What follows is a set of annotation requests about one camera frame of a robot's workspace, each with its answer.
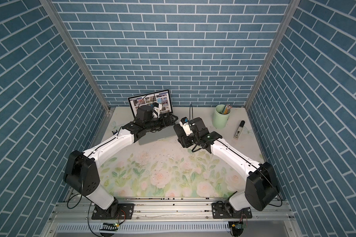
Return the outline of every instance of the vent grille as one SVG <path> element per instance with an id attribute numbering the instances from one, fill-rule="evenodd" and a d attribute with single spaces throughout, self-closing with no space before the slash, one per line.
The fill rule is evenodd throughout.
<path id="1" fill-rule="evenodd" d="M 103 223 L 90 224 L 94 232 L 99 232 Z M 128 222 L 119 227 L 117 233 L 158 233 L 158 232 L 203 232 L 203 231 L 227 231 L 227 221 L 177 221 L 177 222 Z M 86 233 L 90 232 L 87 223 L 59 223 L 56 229 L 58 233 Z"/>

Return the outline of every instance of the table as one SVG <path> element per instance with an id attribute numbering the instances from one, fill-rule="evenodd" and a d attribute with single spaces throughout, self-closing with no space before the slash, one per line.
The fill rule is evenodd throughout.
<path id="1" fill-rule="evenodd" d="M 240 152 L 263 163 L 245 109 L 232 108 L 223 129 L 213 127 L 213 111 L 214 107 L 194 107 L 195 117 L 202 118 L 210 132 L 218 132 Z M 174 107 L 173 114 L 188 117 L 189 107 Z M 129 107 L 116 107 L 102 141 L 133 119 Z M 233 136 L 242 120 L 244 129 L 236 140 Z M 225 161 L 206 150 L 192 153 L 191 149 L 183 148 L 176 136 L 141 146 L 136 142 L 99 168 L 100 182 L 115 197 L 229 197 L 244 190 L 245 180 Z"/>

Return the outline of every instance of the aluminum frame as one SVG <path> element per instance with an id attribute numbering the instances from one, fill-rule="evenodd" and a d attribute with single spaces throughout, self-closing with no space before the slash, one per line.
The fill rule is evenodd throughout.
<path id="1" fill-rule="evenodd" d="M 284 14 L 284 18 L 281 21 L 281 24 L 278 27 L 277 33 L 273 39 L 273 42 L 269 48 L 268 53 L 266 54 L 266 58 L 264 60 L 264 64 L 262 64 L 260 71 L 257 74 L 256 81 L 253 84 L 252 91 L 249 94 L 249 97 L 247 98 L 247 101 L 245 103 L 245 110 L 248 111 L 248 109 L 251 107 L 252 102 L 254 97 L 256 96 L 256 93 L 258 91 L 258 88 L 260 87 L 262 80 L 264 79 L 266 72 L 268 71 L 268 68 L 270 66 L 270 63 L 273 60 L 273 57 L 278 49 L 279 44 L 281 43 L 281 40 L 284 37 L 284 34 L 287 30 L 287 27 L 289 26 L 289 23 L 295 13 L 295 10 L 298 7 L 298 4 L 301 0 L 291 0 L 289 5 L 287 6 L 287 9 Z"/>
<path id="2" fill-rule="evenodd" d="M 70 50 L 71 55 L 74 57 L 75 61 L 77 62 L 79 68 L 85 75 L 87 81 L 91 85 L 92 89 L 94 90 L 96 96 L 98 97 L 100 103 L 103 105 L 106 112 L 109 112 L 109 104 L 106 101 L 103 93 L 101 92 L 98 84 L 96 83 L 94 77 L 92 76 L 91 71 L 87 67 L 86 62 L 82 58 L 81 54 L 77 46 L 75 45 L 74 41 L 72 40 L 69 31 L 67 30 L 65 24 L 62 21 L 61 16 L 58 14 L 57 9 L 55 8 L 54 4 L 51 0 L 40 0 L 42 6 L 44 7 L 46 13 L 50 17 L 50 20 L 54 24 L 55 28 L 57 29 L 58 33 L 61 35 L 63 41 L 65 42 L 67 48 Z"/>
<path id="3" fill-rule="evenodd" d="M 155 198 L 155 199 L 136 199 L 123 198 L 119 199 L 119 203 L 134 203 L 134 212 L 132 220 L 126 220 L 130 225 L 146 225 L 150 222 L 163 222 L 168 225 L 176 223 L 203 223 L 203 224 L 218 224 L 219 222 L 238 221 L 234 218 L 213 219 L 211 213 L 211 204 L 216 201 L 223 201 L 219 198 Z M 73 206 L 79 201 L 76 196 L 70 201 Z M 280 201 L 272 201 L 271 204 L 279 205 Z M 87 214 L 90 218 L 90 226 L 95 226 L 98 229 L 104 222 L 115 223 L 117 220 L 91 220 L 92 211 L 88 213 L 91 201 L 83 198 L 80 204 L 74 209 L 68 209 L 66 202 L 59 202 L 54 208 L 54 211 L 41 234 L 41 237 L 53 237 L 60 225 L 81 225 L 87 224 Z M 281 207 L 267 206 L 263 211 L 257 211 L 251 208 L 252 218 L 248 221 L 283 221 L 289 237 L 301 237 L 298 225 L 287 201 L 283 201 Z M 87 229 L 76 228 L 76 233 L 86 233 Z"/>

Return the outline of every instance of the black mounting plate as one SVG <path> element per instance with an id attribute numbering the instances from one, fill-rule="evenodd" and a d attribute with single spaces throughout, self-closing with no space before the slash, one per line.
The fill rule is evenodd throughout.
<path id="1" fill-rule="evenodd" d="M 108 218 L 107 215 L 105 215 L 103 212 L 103 209 L 98 208 L 98 206 L 95 206 L 94 212 L 92 213 L 92 220 L 117 220 L 119 219 L 120 221 L 124 220 L 124 213 L 121 211 L 123 210 L 125 212 L 125 220 L 130 220 L 132 219 L 133 215 L 133 209 L 134 209 L 134 203 L 119 203 L 117 204 L 117 212 L 119 213 L 119 218 L 117 216 L 115 218 Z"/>
<path id="2" fill-rule="evenodd" d="M 218 202 L 218 203 L 214 202 L 213 204 L 211 204 L 211 206 L 212 206 L 212 217 L 214 219 L 229 219 L 229 218 L 240 219 L 242 213 L 244 213 L 248 219 L 252 218 L 252 212 L 250 207 L 241 209 L 240 211 L 237 211 L 236 213 L 232 213 L 231 216 L 229 216 L 228 212 L 224 208 L 223 202 Z"/>

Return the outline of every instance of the laptop screen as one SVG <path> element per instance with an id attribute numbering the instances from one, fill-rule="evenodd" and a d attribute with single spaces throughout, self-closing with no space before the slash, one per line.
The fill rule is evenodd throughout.
<path id="1" fill-rule="evenodd" d="M 142 105 L 152 106 L 153 102 L 162 104 L 160 114 L 173 112 L 173 108 L 171 106 L 170 92 L 168 89 L 151 92 L 139 96 L 132 96 L 128 98 L 128 102 L 132 108 L 132 113 L 134 117 L 136 117 L 138 107 Z"/>

